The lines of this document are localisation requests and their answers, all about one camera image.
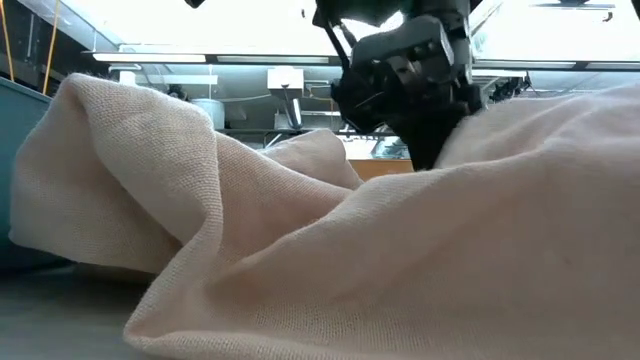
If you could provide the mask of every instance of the gray table surface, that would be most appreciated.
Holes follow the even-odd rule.
[[[143,293],[70,269],[0,279],[0,359],[152,359],[122,340]]]

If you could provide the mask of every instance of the wall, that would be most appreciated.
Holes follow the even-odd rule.
[[[56,261],[9,242],[9,190],[16,151],[49,106],[50,98],[0,78],[0,275]]]

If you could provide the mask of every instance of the beige cloth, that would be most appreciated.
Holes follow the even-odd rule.
[[[150,354],[638,359],[639,95],[497,105],[443,169],[360,186],[329,132],[258,153],[74,75],[17,156],[12,238],[159,273],[124,330]]]

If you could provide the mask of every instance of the knit fabric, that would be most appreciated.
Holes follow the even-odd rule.
[[[17,155],[11,237],[158,274],[124,338],[168,358],[637,359],[639,95],[496,105],[438,169],[362,184],[328,131],[256,152],[72,75]]]

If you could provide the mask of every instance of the wooden cabinet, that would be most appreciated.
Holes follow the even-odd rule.
[[[360,178],[365,181],[381,175],[413,172],[410,160],[367,159],[349,160],[349,162]]]

